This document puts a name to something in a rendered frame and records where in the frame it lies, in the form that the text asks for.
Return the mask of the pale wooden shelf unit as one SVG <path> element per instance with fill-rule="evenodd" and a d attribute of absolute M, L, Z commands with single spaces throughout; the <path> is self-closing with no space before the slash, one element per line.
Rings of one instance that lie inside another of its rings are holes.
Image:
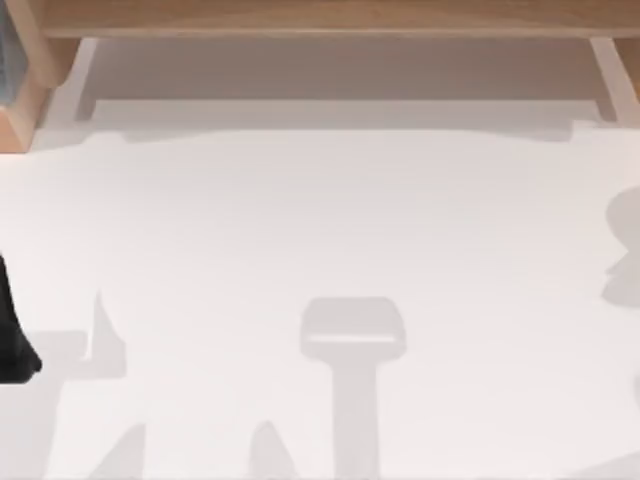
<path fill-rule="evenodd" d="M 605 102 L 609 40 L 640 101 L 640 0 L 45 0 L 96 43 L 85 101 Z"/>

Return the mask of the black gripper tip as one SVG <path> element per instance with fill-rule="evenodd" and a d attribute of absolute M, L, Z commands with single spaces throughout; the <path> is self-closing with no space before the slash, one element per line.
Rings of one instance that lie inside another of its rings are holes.
<path fill-rule="evenodd" d="M 4 257 L 0 254 L 0 384 L 24 384 L 42 360 L 18 320 Z"/>

